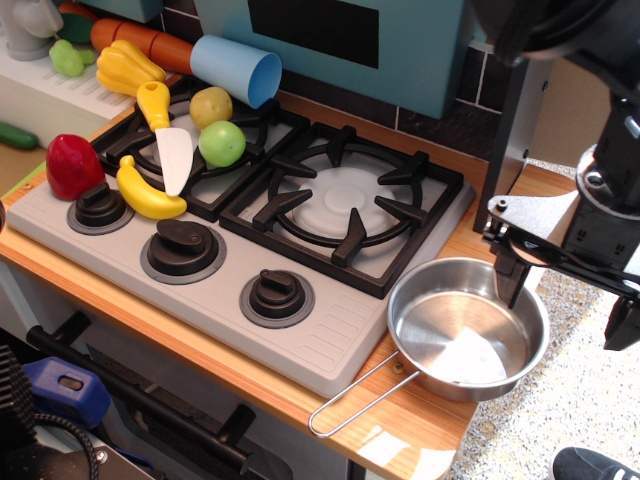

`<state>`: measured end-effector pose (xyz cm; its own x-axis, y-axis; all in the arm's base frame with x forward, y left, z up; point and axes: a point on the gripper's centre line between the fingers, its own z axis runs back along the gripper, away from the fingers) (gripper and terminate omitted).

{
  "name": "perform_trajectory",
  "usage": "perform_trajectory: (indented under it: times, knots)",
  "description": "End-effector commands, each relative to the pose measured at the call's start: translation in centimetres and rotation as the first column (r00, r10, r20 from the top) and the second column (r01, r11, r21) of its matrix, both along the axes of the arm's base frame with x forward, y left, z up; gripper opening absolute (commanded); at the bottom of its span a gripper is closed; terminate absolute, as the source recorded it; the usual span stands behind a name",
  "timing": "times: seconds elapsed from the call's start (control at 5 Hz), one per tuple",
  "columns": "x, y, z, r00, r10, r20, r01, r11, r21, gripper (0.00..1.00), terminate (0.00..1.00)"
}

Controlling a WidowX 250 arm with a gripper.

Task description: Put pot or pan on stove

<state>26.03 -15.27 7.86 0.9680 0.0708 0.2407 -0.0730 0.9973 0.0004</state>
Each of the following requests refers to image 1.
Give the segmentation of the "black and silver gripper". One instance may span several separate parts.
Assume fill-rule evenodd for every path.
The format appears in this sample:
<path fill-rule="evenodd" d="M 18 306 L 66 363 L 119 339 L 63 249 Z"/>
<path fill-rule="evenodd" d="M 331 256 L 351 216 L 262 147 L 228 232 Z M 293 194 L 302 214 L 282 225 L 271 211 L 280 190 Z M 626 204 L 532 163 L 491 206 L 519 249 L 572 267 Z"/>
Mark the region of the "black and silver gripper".
<path fill-rule="evenodd" d="M 513 308 L 530 268 L 550 268 L 620 298 L 605 350 L 639 342 L 639 148 L 598 145 L 581 158 L 574 191 L 555 197 L 500 195 L 485 229 L 499 298 Z"/>

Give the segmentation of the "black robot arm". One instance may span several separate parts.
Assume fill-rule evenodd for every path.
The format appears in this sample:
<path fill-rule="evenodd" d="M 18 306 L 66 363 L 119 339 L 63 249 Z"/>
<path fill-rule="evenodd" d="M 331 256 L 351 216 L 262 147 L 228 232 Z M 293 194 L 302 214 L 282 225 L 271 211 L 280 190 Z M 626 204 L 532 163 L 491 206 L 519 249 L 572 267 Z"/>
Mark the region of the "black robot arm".
<path fill-rule="evenodd" d="M 563 57 L 610 90 L 610 114 L 579 160 L 575 191 L 495 195 L 483 236 L 496 256 L 500 298 L 513 307 L 532 266 L 617 296 L 604 347 L 639 340 L 639 4 L 636 1 L 476 1 L 496 59 Z"/>

